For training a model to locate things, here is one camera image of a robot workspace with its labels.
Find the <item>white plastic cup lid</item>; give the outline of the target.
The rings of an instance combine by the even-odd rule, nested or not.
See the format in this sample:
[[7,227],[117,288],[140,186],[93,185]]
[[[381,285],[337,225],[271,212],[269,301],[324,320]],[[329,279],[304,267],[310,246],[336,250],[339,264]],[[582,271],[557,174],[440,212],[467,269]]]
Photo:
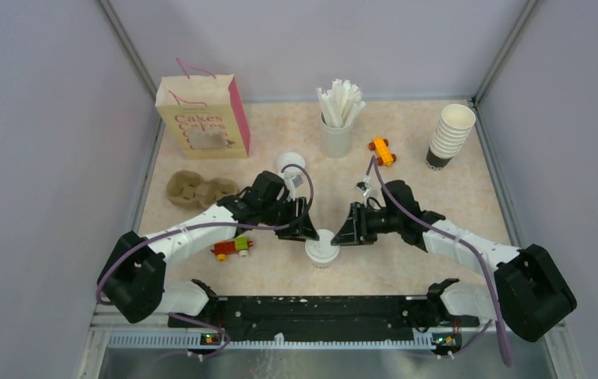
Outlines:
[[340,247],[331,244],[334,233],[328,229],[318,230],[318,240],[309,240],[305,243],[307,256],[317,259],[337,258],[340,253]]

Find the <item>brown pulp cup carrier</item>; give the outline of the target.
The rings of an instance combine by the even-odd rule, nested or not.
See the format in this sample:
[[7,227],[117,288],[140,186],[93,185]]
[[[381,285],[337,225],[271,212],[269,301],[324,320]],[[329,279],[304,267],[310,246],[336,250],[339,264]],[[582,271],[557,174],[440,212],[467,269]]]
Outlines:
[[184,209],[204,209],[218,200],[240,191],[238,184],[226,178],[205,179],[197,172],[177,171],[169,179],[166,198]]

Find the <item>paper cakes gift bag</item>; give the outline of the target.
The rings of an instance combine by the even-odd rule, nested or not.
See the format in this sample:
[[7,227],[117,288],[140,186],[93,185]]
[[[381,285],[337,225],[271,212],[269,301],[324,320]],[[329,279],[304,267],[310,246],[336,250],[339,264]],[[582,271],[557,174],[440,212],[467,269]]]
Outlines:
[[184,156],[247,158],[251,132],[235,76],[176,61],[182,75],[161,78],[155,108]]

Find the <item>white paper cup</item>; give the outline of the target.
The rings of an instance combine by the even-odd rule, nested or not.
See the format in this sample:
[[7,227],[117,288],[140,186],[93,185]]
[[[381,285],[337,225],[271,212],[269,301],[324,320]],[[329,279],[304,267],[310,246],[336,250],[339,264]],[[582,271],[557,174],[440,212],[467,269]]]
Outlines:
[[329,259],[317,259],[316,257],[310,257],[311,263],[317,268],[328,268],[336,260],[335,257]]

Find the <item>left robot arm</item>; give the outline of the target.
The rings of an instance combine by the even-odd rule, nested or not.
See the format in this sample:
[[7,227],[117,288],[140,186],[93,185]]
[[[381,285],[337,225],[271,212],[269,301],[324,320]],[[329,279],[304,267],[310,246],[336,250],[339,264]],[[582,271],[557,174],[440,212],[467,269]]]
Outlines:
[[195,280],[169,284],[167,271],[249,230],[273,231],[280,240],[317,241],[311,205],[311,199],[291,197],[278,174],[263,171],[241,194],[227,195],[191,219],[146,236],[122,235],[97,280],[96,301],[115,307],[131,324],[154,313],[180,313],[198,326],[210,325],[217,314],[213,293]]

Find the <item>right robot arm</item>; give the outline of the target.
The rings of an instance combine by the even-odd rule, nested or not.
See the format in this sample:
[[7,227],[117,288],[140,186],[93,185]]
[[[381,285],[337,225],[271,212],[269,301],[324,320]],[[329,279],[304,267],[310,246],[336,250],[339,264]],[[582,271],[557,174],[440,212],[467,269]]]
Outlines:
[[502,245],[473,234],[443,215],[422,210],[401,180],[382,187],[385,204],[353,202],[334,246],[363,246],[396,233],[427,253],[449,258],[485,279],[484,287],[456,281],[427,303],[427,316],[448,325],[457,316],[501,321],[536,342],[577,308],[577,299],[549,252],[537,244]]

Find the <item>stack of white lids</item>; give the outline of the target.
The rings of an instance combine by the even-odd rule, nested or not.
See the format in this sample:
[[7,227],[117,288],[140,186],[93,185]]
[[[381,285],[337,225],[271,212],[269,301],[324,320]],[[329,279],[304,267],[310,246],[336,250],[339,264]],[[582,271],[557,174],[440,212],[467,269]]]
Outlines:
[[306,168],[306,160],[296,152],[283,152],[276,159],[276,168],[279,176],[301,175]]

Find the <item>orange toy car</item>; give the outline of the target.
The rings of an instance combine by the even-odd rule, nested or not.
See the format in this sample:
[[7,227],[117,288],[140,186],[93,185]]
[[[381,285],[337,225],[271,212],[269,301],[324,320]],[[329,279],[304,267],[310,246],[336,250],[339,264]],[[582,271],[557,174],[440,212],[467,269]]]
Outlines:
[[389,150],[389,141],[382,137],[375,137],[368,149],[376,154],[375,163],[381,167],[389,167],[397,162],[397,155]]

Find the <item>red green toy car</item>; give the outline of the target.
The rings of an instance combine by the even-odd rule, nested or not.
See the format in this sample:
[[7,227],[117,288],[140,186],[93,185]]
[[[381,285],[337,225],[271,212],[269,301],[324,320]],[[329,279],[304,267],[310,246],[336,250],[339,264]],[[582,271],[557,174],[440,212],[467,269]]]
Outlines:
[[212,247],[211,253],[218,261],[226,261],[230,255],[247,257],[250,254],[250,249],[253,246],[254,242],[251,239],[241,236],[232,240],[216,243]]

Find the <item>white straw holder cup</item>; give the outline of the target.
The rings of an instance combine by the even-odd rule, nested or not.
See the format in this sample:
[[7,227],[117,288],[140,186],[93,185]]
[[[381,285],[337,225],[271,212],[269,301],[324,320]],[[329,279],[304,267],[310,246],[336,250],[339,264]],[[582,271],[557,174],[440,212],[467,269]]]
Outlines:
[[352,148],[353,126],[333,128],[326,124],[323,114],[321,115],[321,120],[321,152],[331,159],[344,158],[349,154]]

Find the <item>stack of paper cups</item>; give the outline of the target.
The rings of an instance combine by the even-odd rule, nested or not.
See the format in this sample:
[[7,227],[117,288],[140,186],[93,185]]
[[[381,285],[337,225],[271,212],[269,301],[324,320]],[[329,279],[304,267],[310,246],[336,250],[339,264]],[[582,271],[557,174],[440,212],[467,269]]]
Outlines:
[[427,166],[442,170],[461,150],[476,123],[475,113],[462,104],[450,104],[441,111],[426,155]]

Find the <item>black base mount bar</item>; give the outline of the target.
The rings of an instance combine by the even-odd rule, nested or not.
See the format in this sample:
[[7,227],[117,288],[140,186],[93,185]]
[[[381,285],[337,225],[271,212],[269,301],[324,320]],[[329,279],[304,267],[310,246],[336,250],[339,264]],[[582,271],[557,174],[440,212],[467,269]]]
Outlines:
[[478,327],[426,296],[229,296],[210,302],[196,320],[223,328],[235,342],[378,342],[412,340],[431,328]]

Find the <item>aluminium frame rail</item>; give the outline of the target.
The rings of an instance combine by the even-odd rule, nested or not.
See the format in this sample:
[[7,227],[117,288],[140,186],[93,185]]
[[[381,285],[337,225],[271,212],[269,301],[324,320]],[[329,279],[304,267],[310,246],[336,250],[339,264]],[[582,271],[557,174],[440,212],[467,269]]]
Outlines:
[[491,181],[495,190],[498,205],[502,212],[502,218],[505,224],[506,232],[510,239],[510,244],[518,248],[524,248],[528,244],[524,237],[524,232],[517,217],[517,212],[513,199],[511,197],[510,189],[506,183],[506,178],[496,152],[495,145],[491,138],[489,129],[484,120],[480,105],[475,98],[468,101],[470,109],[476,116],[476,134],[480,141],[480,146],[483,151],[483,156],[487,165],[488,172],[491,176]]

